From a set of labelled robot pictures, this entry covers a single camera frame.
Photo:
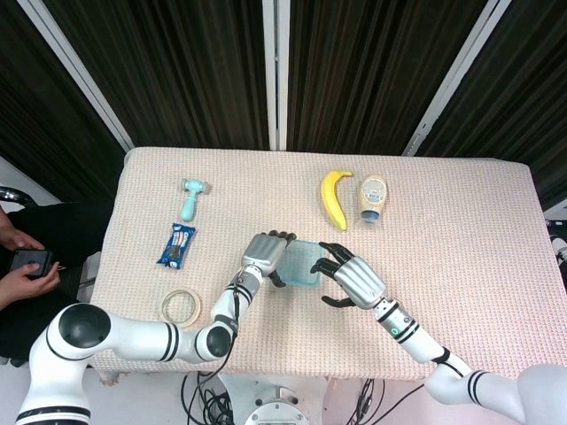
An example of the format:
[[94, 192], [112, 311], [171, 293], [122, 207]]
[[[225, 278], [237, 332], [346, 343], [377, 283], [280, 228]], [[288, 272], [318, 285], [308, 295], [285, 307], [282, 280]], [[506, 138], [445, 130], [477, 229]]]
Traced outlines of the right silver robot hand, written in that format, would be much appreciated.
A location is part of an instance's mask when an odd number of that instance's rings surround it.
[[339, 243], [319, 242], [319, 245], [335, 261], [319, 258], [312, 265], [310, 273], [328, 276], [346, 294], [343, 299], [322, 296], [322, 302], [334, 308], [358, 306], [362, 310], [370, 310], [376, 307], [382, 299], [385, 284], [367, 262]]

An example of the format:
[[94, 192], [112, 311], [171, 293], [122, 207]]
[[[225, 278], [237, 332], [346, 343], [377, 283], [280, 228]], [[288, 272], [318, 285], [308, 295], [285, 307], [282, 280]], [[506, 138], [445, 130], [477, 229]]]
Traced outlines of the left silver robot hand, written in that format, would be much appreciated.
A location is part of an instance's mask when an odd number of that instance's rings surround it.
[[255, 235], [241, 258], [241, 266], [256, 267], [263, 278], [268, 278], [277, 288], [284, 288], [286, 284], [276, 269], [284, 252], [296, 238], [294, 233], [276, 230]]

